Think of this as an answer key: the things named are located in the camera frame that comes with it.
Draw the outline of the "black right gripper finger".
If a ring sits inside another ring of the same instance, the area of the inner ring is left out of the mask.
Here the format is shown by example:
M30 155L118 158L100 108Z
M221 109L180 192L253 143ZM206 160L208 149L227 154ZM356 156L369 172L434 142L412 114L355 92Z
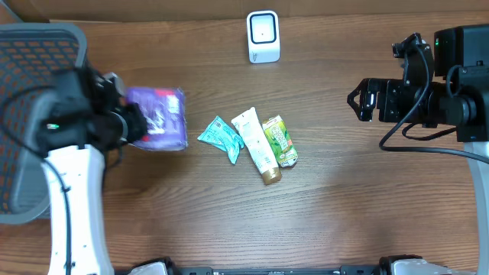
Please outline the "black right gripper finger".
M373 112L377 107L377 92L363 91L360 93L358 118L360 121L372 121Z
M363 79L358 86L348 95L348 105L358 113L360 93L363 91L379 92L381 88L381 80L375 78Z

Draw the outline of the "purple pad package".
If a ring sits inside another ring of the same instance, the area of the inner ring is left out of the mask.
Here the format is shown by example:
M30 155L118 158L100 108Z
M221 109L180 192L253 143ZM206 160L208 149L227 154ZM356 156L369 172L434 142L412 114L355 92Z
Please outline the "purple pad package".
M131 87L128 103L137 103L147 121L147 133L133 146L149 151L178 151L188 146L185 95L180 88Z

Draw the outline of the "green tea drink carton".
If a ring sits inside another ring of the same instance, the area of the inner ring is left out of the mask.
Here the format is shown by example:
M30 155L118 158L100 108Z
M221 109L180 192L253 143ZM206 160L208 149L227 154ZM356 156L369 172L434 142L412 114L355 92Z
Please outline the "green tea drink carton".
M262 129L279 166L293 167L298 161L298 153L281 116L264 121Z

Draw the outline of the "teal snack packet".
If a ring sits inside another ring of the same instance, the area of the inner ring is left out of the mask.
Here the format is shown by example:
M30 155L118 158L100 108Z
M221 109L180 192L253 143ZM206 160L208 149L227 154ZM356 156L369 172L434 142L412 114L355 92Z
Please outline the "teal snack packet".
M214 118L197 139L226 152L233 165L236 164L240 151L245 146L241 136L219 116Z

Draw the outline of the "white tube gold cap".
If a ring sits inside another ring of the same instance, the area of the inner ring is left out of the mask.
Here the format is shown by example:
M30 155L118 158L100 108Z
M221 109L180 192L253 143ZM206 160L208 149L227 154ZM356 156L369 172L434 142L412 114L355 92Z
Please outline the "white tube gold cap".
M281 180L282 174L261 124L255 107L232 119L232 124L244 141L265 185Z

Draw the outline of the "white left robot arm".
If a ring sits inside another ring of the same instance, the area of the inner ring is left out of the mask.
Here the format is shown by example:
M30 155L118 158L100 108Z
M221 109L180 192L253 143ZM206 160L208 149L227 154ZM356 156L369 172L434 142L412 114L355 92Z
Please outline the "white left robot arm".
M31 111L32 146L50 204L50 274L113 274L102 211L105 155L147 133L115 73L58 70Z

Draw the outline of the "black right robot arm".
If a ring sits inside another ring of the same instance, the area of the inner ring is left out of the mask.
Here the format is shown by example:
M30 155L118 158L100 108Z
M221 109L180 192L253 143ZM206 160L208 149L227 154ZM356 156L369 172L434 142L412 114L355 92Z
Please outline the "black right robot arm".
M393 128L381 139L381 150L449 154L468 161L478 219L478 274L488 272L488 26L466 25L440 30L433 46L419 33L393 44L403 60L402 79L363 79L347 103L361 121L379 111ZM416 125L444 131L423 137L431 141L454 133L463 150L440 147L388 146L397 131L406 135Z

